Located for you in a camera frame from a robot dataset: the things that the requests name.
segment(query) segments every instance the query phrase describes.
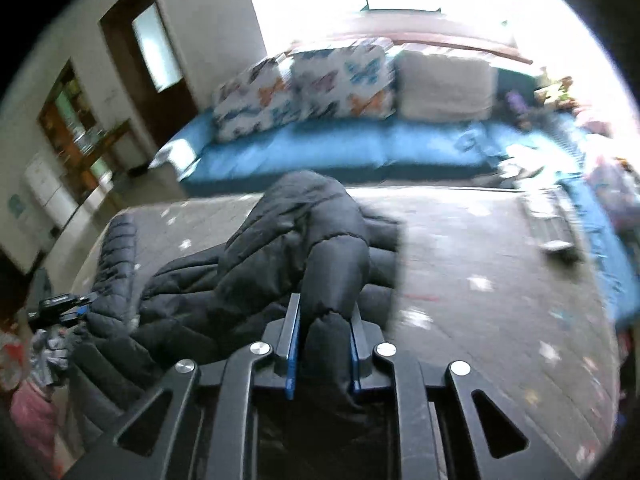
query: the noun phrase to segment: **white cloth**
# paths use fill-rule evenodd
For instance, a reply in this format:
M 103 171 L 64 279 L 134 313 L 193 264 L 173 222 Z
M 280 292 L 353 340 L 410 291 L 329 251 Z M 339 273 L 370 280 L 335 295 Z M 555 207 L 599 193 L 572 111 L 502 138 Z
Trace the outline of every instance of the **white cloth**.
M 401 117 L 448 122 L 482 121 L 491 115 L 497 70 L 487 60 L 403 50 L 396 67 Z

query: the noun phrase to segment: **round metal bolt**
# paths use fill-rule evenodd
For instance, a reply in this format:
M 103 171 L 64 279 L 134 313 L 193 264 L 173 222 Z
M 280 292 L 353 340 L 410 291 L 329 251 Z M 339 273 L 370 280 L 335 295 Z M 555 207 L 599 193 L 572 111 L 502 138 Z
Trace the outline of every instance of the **round metal bolt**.
M 195 367 L 196 363 L 191 359 L 181 359 L 175 364 L 175 369 L 179 374 L 188 374 L 189 372 L 193 372 Z
M 391 343 L 380 343 L 376 346 L 376 352 L 378 355 L 382 355 L 384 357 L 391 357 L 396 353 L 396 346 Z
M 467 375 L 471 371 L 471 366 L 466 361 L 453 361 L 449 368 L 453 373 L 460 376 Z
M 252 354 L 265 355 L 269 350 L 271 350 L 271 346 L 269 343 L 265 343 L 264 341 L 256 341 L 249 346 L 249 350 Z

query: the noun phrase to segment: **sofa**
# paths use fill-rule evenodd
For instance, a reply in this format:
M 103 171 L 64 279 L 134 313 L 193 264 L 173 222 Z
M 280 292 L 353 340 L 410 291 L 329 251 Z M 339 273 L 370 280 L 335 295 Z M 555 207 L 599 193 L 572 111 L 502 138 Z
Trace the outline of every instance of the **sofa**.
M 220 86 L 212 107 L 163 146 L 150 167 L 162 173 L 168 186 L 179 183 L 177 189 L 188 197 L 261 192 L 284 173 L 304 169 L 332 176 L 344 184 L 464 180 L 495 173 L 504 153 L 501 139 L 522 133 L 511 118 L 498 118 L 492 113 L 492 107 L 512 89 L 532 103 L 536 79 L 531 68 L 486 53 L 446 49 L 447 53 L 442 54 L 443 49 L 424 45 L 394 50 L 398 48 L 392 48 L 388 40 L 377 38 L 348 46 L 315 45 L 289 53 L 284 61 L 284 56 L 280 60 L 263 60 Z M 424 115 L 433 115 L 436 110 L 421 109 L 433 98 L 422 96 L 422 89 L 433 88 L 434 95 L 447 89 L 431 84 L 430 74 L 421 75 L 414 70 L 411 61 L 407 61 L 414 55 L 425 59 L 447 56 L 454 67 L 462 65 L 463 71 L 471 70 L 471 79 L 478 79 L 473 70 L 489 74 L 491 80 L 484 83 L 491 89 L 489 102 L 482 96 L 481 105 L 476 105 L 476 91 L 466 89 L 472 109 L 458 113 L 454 107 L 445 116 L 440 113 L 436 120 L 425 120 Z M 325 62 L 332 56 L 338 58 L 336 66 L 343 64 L 347 68 L 343 70 L 343 81 L 338 70 L 329 70 L 331 65 Z M 376 64 L 380 76 L 370 94 L 358 100 L 349 79 L 356 80 L 360 83 L 358 88 L 363 89 L 372 81 L 367 80 L 367 66 Z M 305 94 L 307 81 L 311 93 Z M 258 86 L 257 91 L 247 90 L 252 85 Z M 335 89 L 324 92 L 327 85 Z M 234 97 L 234 91 L 243 87 L 244 92 Z M 378 109 L 367 113 L 366 103 L 375 101 L 381 92 L 384 102 L 376 103 Z M 265 96 L 271 98 L 266 108 L 259 102 Z M 295 100 L 299 104 L 291 106 Z M 359 102 L 365 105 L 358 108 Z M 357 116 L 352 114 L 354 107 L 360 112 Z M 246 116 L 239 116 L 242 111 Z M 273 118 L 280 122 L 275 124 Z M 500 135 L 492 134 L 497 130 Z

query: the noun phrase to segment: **white wall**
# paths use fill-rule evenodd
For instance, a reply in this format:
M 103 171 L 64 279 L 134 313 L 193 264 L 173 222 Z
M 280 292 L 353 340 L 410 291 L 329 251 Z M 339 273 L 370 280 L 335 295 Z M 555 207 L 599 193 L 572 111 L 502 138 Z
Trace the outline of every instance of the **white wall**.
M 130 118 L 146 154 L 157 149 L 124 91 L 100 30 L 100 18 L 116 1 L 75 0 L 42 33 L 0 104 L 0 246 L 22 270 L 30 268 L 40 247 L 10 215 L 7 200 L 18 193 L 42 229 L 52 227 L 31 199 L 22 174 L 36 153 L 62 173 L 37 117 L 70 58 L 102 126 Z M 159 4 L 200 109 L 209 106 L 216 85 L 265 55 L 251 0 L 159 0 Z

